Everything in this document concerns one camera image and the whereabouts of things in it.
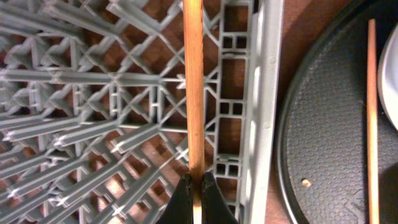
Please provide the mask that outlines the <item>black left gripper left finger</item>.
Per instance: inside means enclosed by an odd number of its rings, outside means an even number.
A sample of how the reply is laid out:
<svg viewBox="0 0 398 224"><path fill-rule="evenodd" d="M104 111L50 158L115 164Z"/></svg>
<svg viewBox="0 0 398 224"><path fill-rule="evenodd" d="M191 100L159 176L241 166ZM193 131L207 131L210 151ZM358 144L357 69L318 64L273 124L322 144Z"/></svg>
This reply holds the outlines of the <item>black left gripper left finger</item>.
<svg viewBox="0 0 398 224"><path fill-rule="evenodd" d="M163 214L156 224L193 223L193 182L190 174L185 174L178 182Z"/></svg>

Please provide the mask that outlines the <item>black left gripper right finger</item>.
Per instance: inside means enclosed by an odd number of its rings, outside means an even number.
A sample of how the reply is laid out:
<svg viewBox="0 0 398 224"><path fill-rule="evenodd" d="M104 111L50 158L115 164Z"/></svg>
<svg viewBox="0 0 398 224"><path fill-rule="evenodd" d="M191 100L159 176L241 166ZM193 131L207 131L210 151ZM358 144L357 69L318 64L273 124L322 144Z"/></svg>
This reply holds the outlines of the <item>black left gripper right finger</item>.
<svg viewBox="0 0 398 224"><path fill-rule="evenodd" d="M201 209L203 224L238 224L211 172L205 173L201 183Z"/></svg>

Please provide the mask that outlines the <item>wooden chopstick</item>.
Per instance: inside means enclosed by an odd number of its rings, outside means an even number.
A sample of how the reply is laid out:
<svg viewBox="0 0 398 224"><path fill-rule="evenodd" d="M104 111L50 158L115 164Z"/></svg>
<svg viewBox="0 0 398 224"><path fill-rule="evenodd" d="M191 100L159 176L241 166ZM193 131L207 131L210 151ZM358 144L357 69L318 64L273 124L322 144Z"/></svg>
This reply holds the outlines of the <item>wooden chopstick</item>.
<svg viewBox="0 0 398 224"><path fill-rule="evenodd" d="M369 223L379 224L379 183L377 151L377 47L376 20L368 22L367 58L367 152Z"/></svg>
<svg viewBox="0 0 398 224"><path fill-rule="evenodd" d="M189 173L193 181L193 223L202 224L201 182L205 173L203 1L183 1Z"/></svg>

